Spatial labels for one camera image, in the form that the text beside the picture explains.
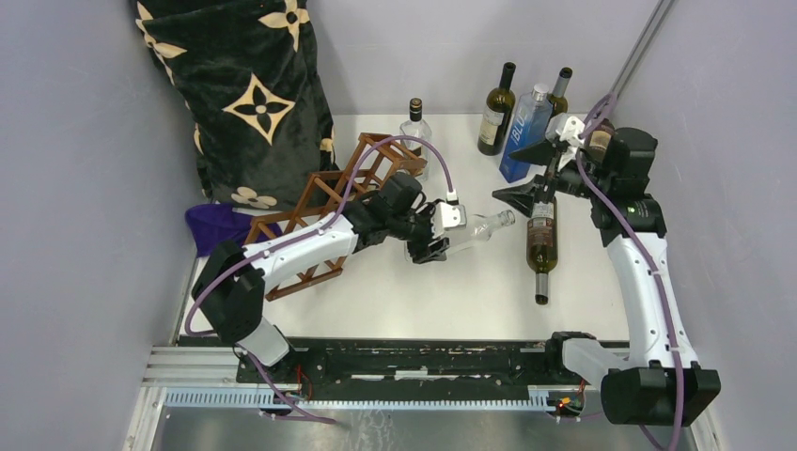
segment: purple cloth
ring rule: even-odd
[[[225,240],[243,245],[251,228],[252,216],[233,211],[231,204],[202,204],[185,211],[185,222],[194,235],[196,256],[204,257]],[[279,225],[269,224],[269,228],[277,237],[282,235]],[[258,242],[267,239],[262,233],[258,236]]]

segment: black bottle cap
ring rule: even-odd
[[[410,120],[418,122],[423,117],[423,101],[417,97],[410,99]]]
[[[512,77],[515,75],[515,63],[508,62],[504,64],[504,71],[501,73],[501,83],[498,87],[509,89],[512,86]]]

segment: bottle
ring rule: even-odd
[[[505,64],[501,83],[487,95],[477,143],[478,150],[485,155],[498,155],[501,151],[501,144],[504,142],[504,135],[507,133],[509,119],[512,116],[512,108],[515,107],[515,93],[509,89],[514,74],[515,63]]]
[[[565,89],[568,88],[571,76],[571,68],[562,68],[562,70],[559,71],[559,78],[556,80],[556,85],[554,85],[554,91],[548,95],[548,101],[554,107],[551,117],[568,112],[568,100],[565,99]]]
[[[553,106],[546,99],[548,86],[543,83],[534,85],[534,90],[523,94],[518,100],[518,111],[512,119],[504,156],[498,170],[509,183],[518,181],[528,175],[529,163],[516,162],[509,155],[516,150],[531,146],[545,139],[545,128],[551,118]]]
[[[416,138],[421,138],[425,141],[431,141],[431,127],[423,119],[423,102],[417,97],[410,100],[410,120],[404,122],[398,127],[398,132],[407,134]],[[420,143],[415,141],[402,140],[403,144],[415,155],[427,161],[426,167],[416,177],[418,180],[424,181],[429,178],[429,149],[426,146],[421,146]]]
[[[490,239],[495,230],[515,224],[515,213],[504,210],[493,216],[473,214],[468,216],[468,225],[464,228],[449,230],[445,233],[448,237],[448,249],[445,254],[453,254],[478,245]]]
[[[537,294],[534,300],[539,305],[548,303],[548,273],[559,262],[556,250],[556,198],[552,202],[534,204],[527,225],[525,261],[537,274]]]

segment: black blanket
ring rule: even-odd
[[[335,168],[306,0],[133,0],[133,7],[153,60],[196,122],[207,197],[287,210],[310,172]]]

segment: gray floor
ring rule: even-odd
[[[638,427],[605,419],[557,425],[535,412],[315,411],[337,426],[273,422],[245,409],[175,408],[164,413],[153,450],[646,450]],[[669,428],[654,432],[667,444]],[[679,450],[696,450],[684,430]]]

